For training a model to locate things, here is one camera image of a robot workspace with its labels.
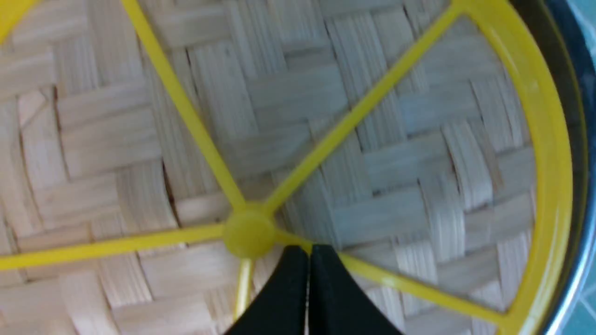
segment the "yellow hub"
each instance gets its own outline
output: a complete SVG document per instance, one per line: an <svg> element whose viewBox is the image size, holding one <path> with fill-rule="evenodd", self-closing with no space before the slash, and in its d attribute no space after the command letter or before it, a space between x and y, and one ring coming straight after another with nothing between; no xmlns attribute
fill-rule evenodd
<svg viewBox="0 0 596 335"><path fill-rule="evenodd" d="M271 250L274 240L273 217L256 203L249 203L243 209L234 211L223 228L223 242L239 258L263 256Z"/></svg>

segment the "yellow rim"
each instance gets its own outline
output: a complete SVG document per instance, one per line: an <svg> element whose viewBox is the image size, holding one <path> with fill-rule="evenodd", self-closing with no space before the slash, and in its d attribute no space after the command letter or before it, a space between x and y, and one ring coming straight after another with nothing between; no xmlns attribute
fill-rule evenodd
<svg viewBox="0 0 596 335"><path fill-rule="evenodd" d="M36 1L0 2L2 21L0 42ZM147 19L136 0L122 0L139 39L172 97L176 108L228 197L234 210L246 201L221 159L206 128L198 118ZM460 297L444 293L417 281L382 270L347 255L340 255L346 267L369 280L393 287L462 314L494 323L500 333L532 333L548 309L566 254L572 208L572 166L569 138L560 101L546 62L520 17L506 0L452 0L450 7L370 90L352 111L321 141L263 204L265 212L275 212L308 178L351 130L379 103L420 57L461 15L468 15L480 27L505 64L526 112L536 156L536 226L532 249L519 293L507 313L499 313ZM43 252L0 258L0 269L47 265L97 258L175 243L191 243L221 238L222 225L208 225L177 231L65 247ZM298 244L310 251L312 242L278 231L280 244ZM238 317L250 301L254 261L241 261L238 279Z"/></svg>

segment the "yellow spoke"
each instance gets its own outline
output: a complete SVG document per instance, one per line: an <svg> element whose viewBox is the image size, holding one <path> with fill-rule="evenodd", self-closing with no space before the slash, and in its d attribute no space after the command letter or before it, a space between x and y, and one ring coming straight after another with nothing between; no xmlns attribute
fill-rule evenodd
<svg viewBox="0 0 596 335"><path fill-rule="evenodd" d="M0 271L101 258L137 250L170 246L177 243L196 243L221 238L223 233L223 225L212 224L172 231L155 232L147 235L124 237L91 244L21 253L18 255L0 257Z"/></svg>
<svg viewBox="0 0 596 335"><path fill-rule="evenodd" d="M286 231L278 230L276 241L282 245L298 245L308 253L312 251L313 242ZM338 254L346 269L362 278L366 278L380 285L410 293L453 311L489 321L500 327L505 325L507 316L497 311L493 311L466 299L447 294L437 288L419 283L411 278L394 274L344 253Z"/></svg>
<svg viewBox="0 0 596 335"><path fill-rule="evenodd" d="M193 104L184 92L184 88L180 84L180 81L178 81L178 77L176 77L176 74L172 70L172 66L151 30L151 26L145 18L139 3L136 0L122 0L122 5L128 13L132 24L135 26L136 34L139 36L143 46L145 46L149 59L161 78L163 86L166 88L170 97L172 97L174 105L176 105L182 120L184 120L194 141L205 156L223 193L225 193L233 208L244 207L246 201L238 185L234 182L232 174L219 155L211 137L209 137L207 129L198 117L197 111L195 111Z"/></svg>
<svg viewBox="0 0 596 335"><path fill-rule="evenodd" d="M0 44L39 0L0 0Z"/></svg>
<svg viewBox="0 0 596 335"><path fill-rule="evenodd" d="M363 97L340 123L308 154L292 173L277 187L265 202L268 213L275 212L308 176L335 150L356 128L383 97L407 74L410 68L439 39L462 13L459 5L451 5L424 35L393 65L383 78Z"/></svg>
<svg viewBox="0 0 596 335"><path fill-rule="evenodd" d="M253 283L254 261L251 259L240 260L238 272L238 289L236 291L236 307L234 319L238 319L250 304L250 292Z"/></svg>

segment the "woven bamboo basket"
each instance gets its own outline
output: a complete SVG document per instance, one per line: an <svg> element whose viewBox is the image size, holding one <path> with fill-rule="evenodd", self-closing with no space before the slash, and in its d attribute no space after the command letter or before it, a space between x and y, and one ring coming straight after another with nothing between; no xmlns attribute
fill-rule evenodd
<svg viewBox="0 0 596 335"><path fill-rule="evenodd" d="M224 162L267 197L443 0L142 0ZM47 0L0 48L0 252L223 222L231 211L117 0ZM461 17L277 212L280 228L504 312L536 169L496 52ZM280 256L256 261L254 296ZM220 334L240 260L179 243L0 272L2 334ZM495 327L355 276L406 334Z"/></svg>

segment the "turquoise surface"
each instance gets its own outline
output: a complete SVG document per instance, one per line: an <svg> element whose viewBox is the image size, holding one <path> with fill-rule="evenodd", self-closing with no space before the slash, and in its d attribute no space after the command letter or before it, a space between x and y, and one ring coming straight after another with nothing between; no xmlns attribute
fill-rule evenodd
<svg viewBox="0 0 596 335"><path fill-rule="evenodd" d="M568 0L578 18L592 60L596 64L596 0ZM563 335L596 335L596 263L591 265L590 274L581 293L581 298L565 327Z"/></svg>

